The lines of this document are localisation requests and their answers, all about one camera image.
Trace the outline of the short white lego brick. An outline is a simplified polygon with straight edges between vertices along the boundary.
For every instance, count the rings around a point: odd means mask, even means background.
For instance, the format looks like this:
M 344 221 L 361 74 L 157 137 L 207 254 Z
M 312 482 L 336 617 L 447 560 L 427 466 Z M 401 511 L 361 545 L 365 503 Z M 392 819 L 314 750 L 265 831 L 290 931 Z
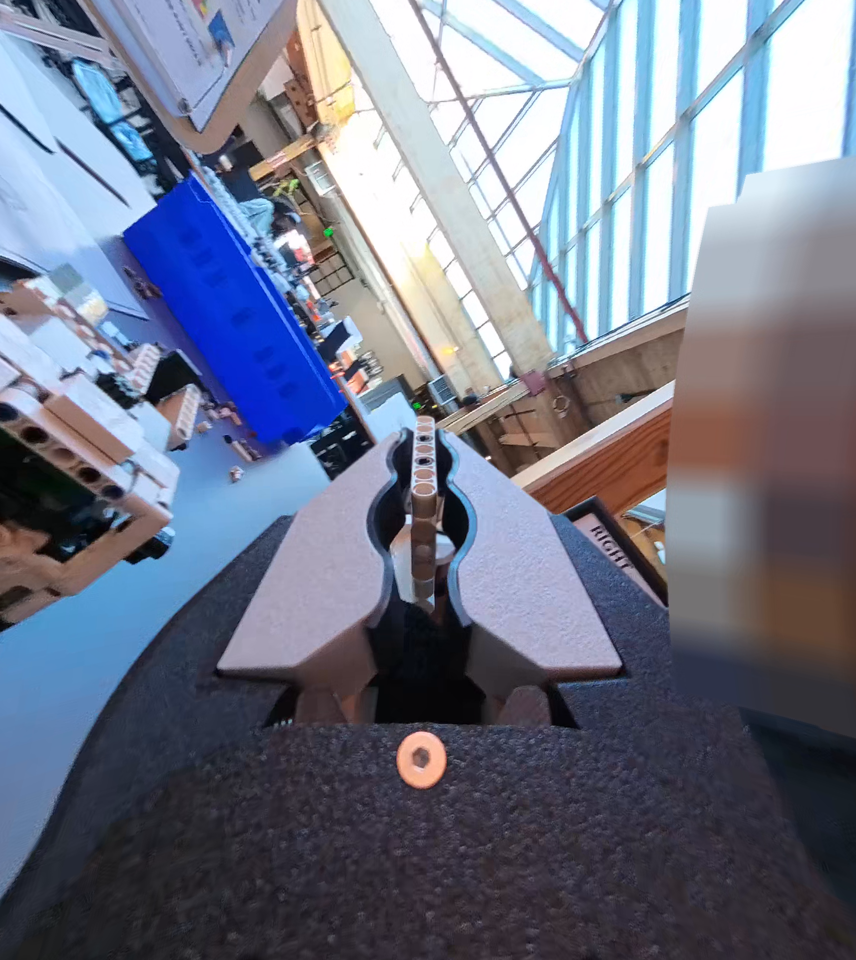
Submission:
M 188 446 L 201 402 L 202 391 L 196 384 L 189 383 L 157 404 L 157 411 L 170 426 L 166 450 L 184 450 Z

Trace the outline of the white lego beam with holes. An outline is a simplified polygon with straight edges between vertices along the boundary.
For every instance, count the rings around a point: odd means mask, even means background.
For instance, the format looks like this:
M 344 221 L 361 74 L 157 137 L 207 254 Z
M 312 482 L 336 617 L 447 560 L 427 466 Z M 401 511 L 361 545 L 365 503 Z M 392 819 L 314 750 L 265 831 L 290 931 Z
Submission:
M 435 423 L 421 415 L 412 438 L 410 574 L 414 602 L 428 613 L 434 610 L 438 496 Z

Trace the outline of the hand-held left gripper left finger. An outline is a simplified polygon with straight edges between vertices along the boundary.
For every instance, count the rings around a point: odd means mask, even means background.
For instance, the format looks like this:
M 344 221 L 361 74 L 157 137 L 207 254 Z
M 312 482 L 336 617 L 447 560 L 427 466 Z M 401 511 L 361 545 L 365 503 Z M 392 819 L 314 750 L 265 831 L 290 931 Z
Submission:
M 410 431 L 390 434 L 300 510 L 218 661 L 227 678 L 281 683 L 370 722 L 369 689 L 401 651 L 390 546 L 406 520 Z

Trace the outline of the instruction clipboard on stand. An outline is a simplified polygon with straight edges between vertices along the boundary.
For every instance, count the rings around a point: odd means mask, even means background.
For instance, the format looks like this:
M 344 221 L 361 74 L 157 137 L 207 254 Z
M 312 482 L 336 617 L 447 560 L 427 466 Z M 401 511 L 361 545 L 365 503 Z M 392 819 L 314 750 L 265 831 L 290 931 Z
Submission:
M 183 147 L 212 154 L 241 123 L 296 24 L 295 1 L 83 1 Z

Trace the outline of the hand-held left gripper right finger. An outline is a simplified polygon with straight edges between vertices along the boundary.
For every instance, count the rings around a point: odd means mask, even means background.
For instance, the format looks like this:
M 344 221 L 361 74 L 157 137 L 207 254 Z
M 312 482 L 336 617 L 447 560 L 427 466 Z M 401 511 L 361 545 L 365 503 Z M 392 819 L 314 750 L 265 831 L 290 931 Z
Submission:
M 446 625 L 465 717 L 492 726 L 516 690 L 533 689 L 550 722 L 551 689 L 618 678 L 623 660 L 550 513 L 450 432 L 436 445 L 440 531 L 455 548 Z

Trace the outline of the white paper stack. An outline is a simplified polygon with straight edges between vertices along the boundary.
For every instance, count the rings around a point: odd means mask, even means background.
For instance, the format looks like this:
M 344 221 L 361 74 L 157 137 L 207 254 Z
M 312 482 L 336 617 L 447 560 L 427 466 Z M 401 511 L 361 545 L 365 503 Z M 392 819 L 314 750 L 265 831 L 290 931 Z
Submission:
M 64 78 L 0 34 L 0 286 L 69 264 L 114 312 L 147 320 L 123 234 L 154 205 Z

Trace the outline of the blue plastic bin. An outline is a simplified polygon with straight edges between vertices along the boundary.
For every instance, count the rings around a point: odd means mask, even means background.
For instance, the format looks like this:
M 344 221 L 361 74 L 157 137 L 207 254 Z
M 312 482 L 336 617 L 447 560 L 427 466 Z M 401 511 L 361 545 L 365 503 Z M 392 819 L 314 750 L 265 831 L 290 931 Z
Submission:
M 259 440 L 311 440 L 346 408 L 290 304 L 195 174 L 123 236 Z

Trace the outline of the black framed tag sign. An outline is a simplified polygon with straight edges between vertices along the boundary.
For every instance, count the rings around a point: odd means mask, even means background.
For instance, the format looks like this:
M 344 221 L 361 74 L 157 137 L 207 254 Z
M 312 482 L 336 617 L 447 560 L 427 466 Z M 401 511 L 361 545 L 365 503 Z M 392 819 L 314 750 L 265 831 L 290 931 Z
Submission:
M 613 564 L 664 609 L 669 594 L 663 572 L 651 562 L 614 514 L 592 496 L 562 514 Z

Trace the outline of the wooden post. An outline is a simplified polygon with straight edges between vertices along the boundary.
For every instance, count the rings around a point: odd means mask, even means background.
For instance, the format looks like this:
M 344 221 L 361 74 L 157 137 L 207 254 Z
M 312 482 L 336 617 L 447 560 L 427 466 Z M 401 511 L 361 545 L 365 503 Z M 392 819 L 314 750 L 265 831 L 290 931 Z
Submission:
M 553 514 L 589 498 L 620 515 L 667 485 L 675 382 L 531 465 L 511 481 Z

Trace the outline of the scattered small lego pieces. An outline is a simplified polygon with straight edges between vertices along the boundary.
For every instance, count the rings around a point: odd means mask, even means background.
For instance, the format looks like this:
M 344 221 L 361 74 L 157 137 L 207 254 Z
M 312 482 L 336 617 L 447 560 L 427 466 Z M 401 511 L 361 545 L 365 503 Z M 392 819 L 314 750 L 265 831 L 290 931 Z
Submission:
M 215 438 L 232 452 L 234 462 L 229 469 L 232 483 L 239 482 L 246 470 L 267 459 L 266 453 L 256 445 L 254 432 L 232 401 L 206 399 L 201 402 L 194 431 L 200 437 Z

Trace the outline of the white and green lego truck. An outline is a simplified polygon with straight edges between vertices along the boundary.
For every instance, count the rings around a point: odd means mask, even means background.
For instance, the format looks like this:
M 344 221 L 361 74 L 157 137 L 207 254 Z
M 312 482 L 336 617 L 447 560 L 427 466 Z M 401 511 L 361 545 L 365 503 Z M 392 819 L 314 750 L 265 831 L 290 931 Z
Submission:
M 104 331 L 68 265 L 0 292 L 0 633 L 170 549 L 179 468 L 157 343 Z

